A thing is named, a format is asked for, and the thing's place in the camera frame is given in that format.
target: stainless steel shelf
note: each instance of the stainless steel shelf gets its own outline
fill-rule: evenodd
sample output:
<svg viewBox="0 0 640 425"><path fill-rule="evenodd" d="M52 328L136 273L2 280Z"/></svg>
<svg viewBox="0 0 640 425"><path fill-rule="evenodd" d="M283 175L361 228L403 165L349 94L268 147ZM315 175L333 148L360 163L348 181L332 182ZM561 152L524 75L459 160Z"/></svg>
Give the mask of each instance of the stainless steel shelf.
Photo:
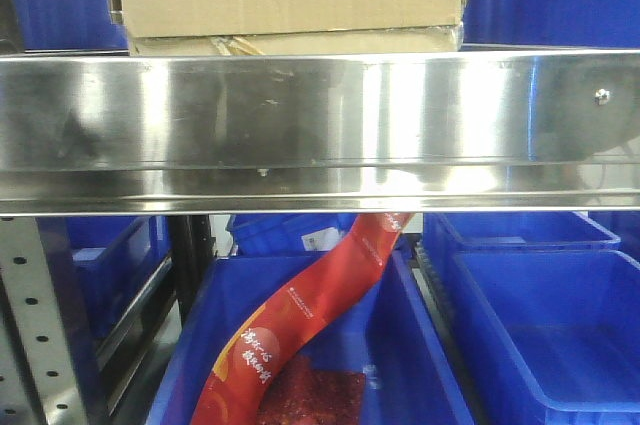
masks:
<svg viewBox="0 0 640 425"><path fill-rule="evenodd" d="M640 53L0 60L0 214L640 206Z"/></svg>

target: shelf rack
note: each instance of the shelf rack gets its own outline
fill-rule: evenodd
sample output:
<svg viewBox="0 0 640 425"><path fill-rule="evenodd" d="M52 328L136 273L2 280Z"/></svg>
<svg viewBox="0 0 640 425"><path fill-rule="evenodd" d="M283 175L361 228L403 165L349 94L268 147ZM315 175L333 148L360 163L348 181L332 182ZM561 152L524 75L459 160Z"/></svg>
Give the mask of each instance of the shelf rack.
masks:
<svg viewBox="0 0 640 425"><path fill-rule="evenodd" d="M107 423L129 383L101 375L126 340L96 353L55 217L597 208L640 208L635 51L2 58L0 418ZM193 293L200 225L175 217L178 272L125 325L152 288L166 314L166 277Z"/></svg>

